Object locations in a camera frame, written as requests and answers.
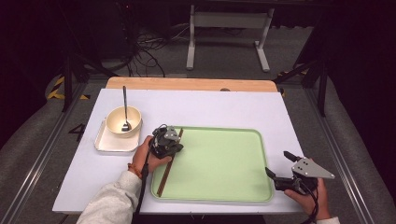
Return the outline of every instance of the spoon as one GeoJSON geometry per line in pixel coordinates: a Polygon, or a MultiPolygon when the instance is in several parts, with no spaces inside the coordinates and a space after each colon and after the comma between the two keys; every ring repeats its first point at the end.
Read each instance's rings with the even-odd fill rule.
{"type": "Polygon", "coordinates": [[[128,113],[127,113],[127,105],[126,105],[126,87],[122,87],[123,95],[124,95],[124,107],[125,107],[125,123],[122,125],[122,131],[128,132],[131,130],[131,124],[128,122],[128,113]]]}

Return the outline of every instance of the wrist strap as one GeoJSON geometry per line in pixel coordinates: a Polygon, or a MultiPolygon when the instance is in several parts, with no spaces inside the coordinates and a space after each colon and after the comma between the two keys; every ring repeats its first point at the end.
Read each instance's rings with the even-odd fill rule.
{"type": "Polygon", "coordinates": [[[131,168],[134,170],[134,173],[137,175],[137,177],[142,179],[142,173],[140,173],[140,171],[136,168],[136,166],[132,163],[128,163],[128,170],[131,168]]]}

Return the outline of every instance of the white sleeve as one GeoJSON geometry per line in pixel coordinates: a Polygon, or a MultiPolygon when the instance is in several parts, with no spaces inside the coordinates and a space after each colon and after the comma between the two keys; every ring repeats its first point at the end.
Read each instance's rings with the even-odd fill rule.
{"type": "Polygon", "coordinates": [[[129,171],[121,173],[117,182],[103,186],[90,201],[78,223],[130,224],[138,204],[142,180],[129,171]]]}
{"type": "Polygon", "coordinates": [[[318,220],[317,224],[340,224],[340,220],[338,220],[338,217],[332,217],[329,219],[318,220]]]}

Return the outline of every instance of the bowl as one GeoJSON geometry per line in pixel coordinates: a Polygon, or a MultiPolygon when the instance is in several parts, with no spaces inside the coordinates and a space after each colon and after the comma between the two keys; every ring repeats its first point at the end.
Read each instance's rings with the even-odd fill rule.
{"type": "Polygon", "coordinates": [[[127,106],[128,122],[131,124],[131,130],[128,132],[122,131],[122,126],[125,123],[125,107],[120,106],[112,110],[106,118],[106,127],[118,137],[132,137],[139,132],[142,126],[142,115],[140,111],[133,106],[127,106]]]}

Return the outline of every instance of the chopsticks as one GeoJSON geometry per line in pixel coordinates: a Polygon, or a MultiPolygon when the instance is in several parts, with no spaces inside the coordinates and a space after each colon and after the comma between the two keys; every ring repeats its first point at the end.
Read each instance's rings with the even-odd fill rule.
{"type": "MultiPolygon", "coordinates": [[[[182,134],[183,134],[183,129],[180,129],[180,132],[178,133],[178,137],[179,137],[179,140],[177,141],[178,143],[180,142],[182,134]]],[[[175,155],[176,154],[172,155],[172,160],[169,161],[168,164],[166,164],[166,169],[165,172],[163,173],[163,179],[161,179],[160,186],[158,187],[157,190],[158,197],[161,197],[163,195],[163,189],[165,188],[166,180],[168,179],[169,172],[171,171],[172,164],[175,159],[175,155]]]]}

